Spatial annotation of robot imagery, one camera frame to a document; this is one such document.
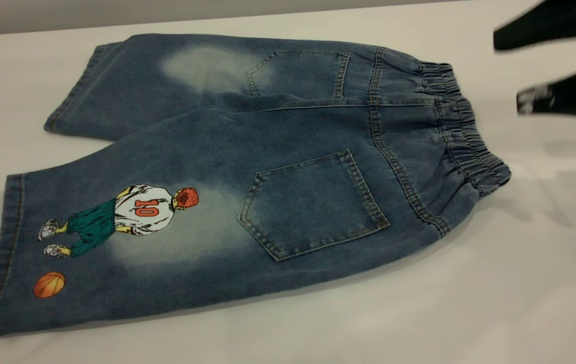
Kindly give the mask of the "right gripper plain black finger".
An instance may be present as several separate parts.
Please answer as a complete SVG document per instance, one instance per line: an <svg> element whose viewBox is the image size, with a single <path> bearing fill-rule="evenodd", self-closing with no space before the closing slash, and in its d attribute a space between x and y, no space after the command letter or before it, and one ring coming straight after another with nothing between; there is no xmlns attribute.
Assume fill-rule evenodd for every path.
<svg viewBox="0 0 576 364"><path fill-rule="evenodd" d="M494 50L576 38L576 1L542 1L494 30Z"/></svg>

